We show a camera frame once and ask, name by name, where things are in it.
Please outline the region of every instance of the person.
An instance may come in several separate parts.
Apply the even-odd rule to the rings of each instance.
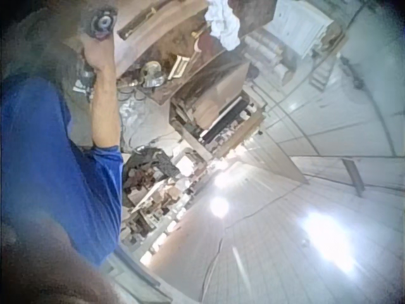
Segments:
[[[53,83],[23,73],[1,86],[2,297],[13,303],[51,303],[55,294],[57,303],[116,302],[95,270],[121,224],[114,40],[81,40],[97,75],[91,150],[69,140],[70,113]]]

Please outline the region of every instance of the wall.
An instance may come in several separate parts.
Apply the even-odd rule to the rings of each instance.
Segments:
[[[100,268],[100,271],[110,280],[120,297],[121,303],[198,303],[151,273],[139,262],[139,259],[132,263],[132,266],[129,265],[126,259],[114,252],[110,254]]]
[[[305,176],[294,162],[266,132],[261,136],[258,134],[253,135],[244,143],[244,146],[247,151],[239,156],[239,159],[243,162],[265,168],[293,181],[306,182]]]
[[[367,189],[367,198],[359,198],[349,186],[312,178],[298,183],[241,163],[229,169],[226,181],[196,197],[153,256],[150,269],[166,282],[195,300],[205,284],[203,303],[209,304],[398,300],[404,279],[402,196]],[[211,213],[215,197],[229,203],[223,219]],[[312,213],[341,226],[351,270],[341,270],[308,242],[304,223]]]
[[[359,1],[310,2],[344,25],[361,7]],[[307,79],[312,69],[311,58],[307,58],[298,63],[296,74],[287,85],[277,86],[269,68],[262,68],[247,92],[268,104],[263,130],[287,155],[293,156],[293,162],[304,174],[313,175],[327,163],[330,170],[324,170],[322,177],[350,182],[341,171],[341,158],[350,157],[364,183],[404,189],[402,23],[388,6],[374,8],[375,12],[365,6],[359,12],[347,32],[348,41],[340,50],[363,78],[363,90],[353,87],[339,61],[326,90],[316,90]]]

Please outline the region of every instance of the ceiling light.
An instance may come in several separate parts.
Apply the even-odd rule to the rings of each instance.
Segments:
[[[152,260],[152,253],[150,251],[145,252],[145,254],[140,258],[140,262],[145,266],[148,266]]]
[[[162,233],[156,240],[155,242],[152,244],[152,249],[153,251],[156,253],[159,251],[160,246],[163,245],[163,243],[165,242],[167,238],[167,234]]]
[[[229,152],[227,154],[227,158],[231,159],[231,158],[234,158],[234,157],[236,157],[235,150],[233,150],[233,149],[229,150]]]
[[[211,212],[222,219],[229,211],[229,204],[223,198],[214,198],[209,205]]]
[[[201,134],[200,134],[200,138],[204,137],[204,135],[207,134],[207,133],[208,133],[208,130],[202,131]]]
[[[181,174],[186,177],[194,173],[194,164],[186,155],[178,161],[176,167],[179,169]]]
[[[296,103],[293,103],[289,106],[289,110],[290,111],[294,111],[296,108],[298,107],[298,105]]]
[[[176,219],[178,219],[178,220],[180,220],[182,217],[183,217],[183,215],[185,214],[185,208],[182,208],[179,212],[178,212],[178,214],[177,214],[177,216],[176,216]]]
[[[243,145],[238,145],[236,148],[235,148],[235,153],[236,153],[236,155],[238,155],[238,156],[240,156],[240,155],[243,155],[245,152],[247,151],[247,149],[245,148],[245,147],[243,147]]]
[[[175,220],[172,220],[172,222],[169,224],[169,226],[167,226],[166,231],[168,233],[171,233],[175,230],[175,226],[177,225],[177,222]]]
[[[225,188],[229,184],[229,174],[220,173],[215,177],[214,185],[218,188]]]
[[[211,166],[215,169],[225,170],[228,168],[229,164],[226,160],[213,160]]]

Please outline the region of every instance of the shelf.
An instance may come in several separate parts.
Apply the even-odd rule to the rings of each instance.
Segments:
[[[151,231],[142,242],[137,242],[135,245],[128,248],[131,255],[140,260],[142,256],[152,247],[153,243],[164,233],[169,224],[176,219],[177,213],[189,202],[190,196],[183,194],[173,208],[162,217],[159,225],[155,230]]]
[[[240,20],[239,36],[243,38],[253,30],[270,22],[273,19],[275,3],[276,1],[267,0],[255,0],[249,3],[244,0],[230,0],[230,6]],[[191,33],[200,29],[204,23],[204,11],[184,20],[151,46],[136,63],[141,66],[151,60],[163,63],[167,60],[168,53],[191,57],[195,43]],[[159,105],[171,99],[184,84],[193,79],[196,73],[225,51],[218,39],[212,37],[212,43],[209,39],[208,41],[210,44],[208,50],[195,57],[194,62],[190,63],[191,66],[187,67],[188,70],[181,78],[168,81],[153,91],[143,90],[144,93]]]
[[[159,41],[162,37],[164,38],[171,29],[199,13],[208,5],[205,0],[186,0],[184,2],[173,0],[143,23],[127,40],[124,41],[118,36],[116,32],[122,29],[132,18],[140,14],[150,4],[159,2],[144,0],[120,1],[115,30],[117,78],[121,77],[156,41]]]

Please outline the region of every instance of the angle grinder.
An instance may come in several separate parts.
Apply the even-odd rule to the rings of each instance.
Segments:
[[[82,14],[81,28],[83,32],[99,41],[104,40],[113,33],[116,23],[117,10],[112,6],[103,6],[97,9],[90,9]],[[84,51],[83,60],[78,63],[78,80],[82,89],[89,96],[96,81],[94,69],[86,62]]]

